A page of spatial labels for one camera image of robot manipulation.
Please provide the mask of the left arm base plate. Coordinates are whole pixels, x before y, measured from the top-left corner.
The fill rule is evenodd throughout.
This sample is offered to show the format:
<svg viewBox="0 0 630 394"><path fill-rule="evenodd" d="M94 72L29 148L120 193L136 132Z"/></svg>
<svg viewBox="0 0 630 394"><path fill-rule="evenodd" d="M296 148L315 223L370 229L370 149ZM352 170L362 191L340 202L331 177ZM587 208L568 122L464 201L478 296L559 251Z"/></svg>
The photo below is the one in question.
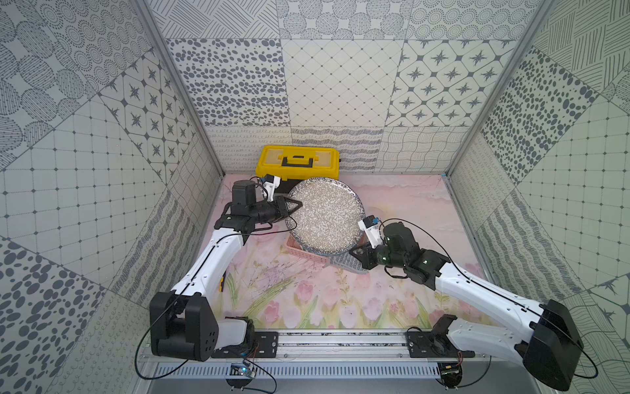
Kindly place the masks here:
<svg viewBox="0 0 630 394"><path fill-rule="evenodd" d="M279 332L253 332L239 345L226 346L213 352L213 359L275 359Z"/></svg>

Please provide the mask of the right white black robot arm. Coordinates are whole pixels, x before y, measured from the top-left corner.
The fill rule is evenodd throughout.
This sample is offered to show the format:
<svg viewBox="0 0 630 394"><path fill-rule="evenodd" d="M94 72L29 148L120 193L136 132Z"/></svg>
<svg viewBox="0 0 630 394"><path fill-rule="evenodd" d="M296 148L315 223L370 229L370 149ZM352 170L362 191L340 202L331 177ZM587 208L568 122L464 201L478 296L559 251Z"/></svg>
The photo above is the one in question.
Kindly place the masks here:
<svg viewBox="0 0 630 394"><path fill-rule="evenodd" d="M403 279L462 300L498 323L470 323L445 314L431 330L442 346L511 361L547 387L569 390L584 354L569 309L555 300L541 304L509 292L462 269L447 252L421 248L410 230L412 225L403 219L387 225L374 216L361 219L358 227L367 242L349 253L364 269L379 265L385 271L401 269Z"/></svg>

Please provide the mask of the speckled silver plate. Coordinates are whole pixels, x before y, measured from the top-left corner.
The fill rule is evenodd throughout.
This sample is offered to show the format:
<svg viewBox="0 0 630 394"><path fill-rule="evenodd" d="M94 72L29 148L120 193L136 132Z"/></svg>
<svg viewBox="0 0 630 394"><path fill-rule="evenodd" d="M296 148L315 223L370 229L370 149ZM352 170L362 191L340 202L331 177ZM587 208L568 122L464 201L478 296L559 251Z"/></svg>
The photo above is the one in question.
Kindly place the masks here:
<svg viewBox="0 0 630 394"><path fill-rule="evenodd" d="M302 203L287 223L296 223L291 235L301 248L326 257L343 254L359 244L366 217L358 195L335 179L315 177L300 182L288 195Z"/></svg>

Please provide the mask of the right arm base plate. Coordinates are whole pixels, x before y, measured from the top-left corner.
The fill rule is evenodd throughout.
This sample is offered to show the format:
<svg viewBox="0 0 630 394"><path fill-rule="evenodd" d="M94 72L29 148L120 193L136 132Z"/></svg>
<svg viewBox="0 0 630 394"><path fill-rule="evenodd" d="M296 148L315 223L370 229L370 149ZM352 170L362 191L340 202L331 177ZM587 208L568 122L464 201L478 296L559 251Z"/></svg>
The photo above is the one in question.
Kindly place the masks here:
<svg viewBox="0 0 630 394"><path fill-rule="evenodd" d="M409 356L414 359L468 359L476 356L474 351L457 349L448 337L442 334L409 331L405 333L405 341Z"/></svg>

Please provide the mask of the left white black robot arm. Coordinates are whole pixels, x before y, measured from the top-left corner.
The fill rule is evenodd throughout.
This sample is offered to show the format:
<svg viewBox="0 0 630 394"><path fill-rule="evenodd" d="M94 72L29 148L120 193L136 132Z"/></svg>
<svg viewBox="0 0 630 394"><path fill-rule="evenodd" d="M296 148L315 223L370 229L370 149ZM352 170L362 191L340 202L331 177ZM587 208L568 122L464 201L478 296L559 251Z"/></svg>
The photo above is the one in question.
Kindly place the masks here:
<svg viewBox="0 0 630 394"><path fill-rule="evenodd" d="M236 182L232 200L214 225L209 244L169 292L149 304L150 345L155 356L206 361L213 355L246 356L255 346L249 318L215 316L211 303L221 290L228 266L253 236L270 235L275 223L301 208L298 200L276 194L280 177Z"/></svg>

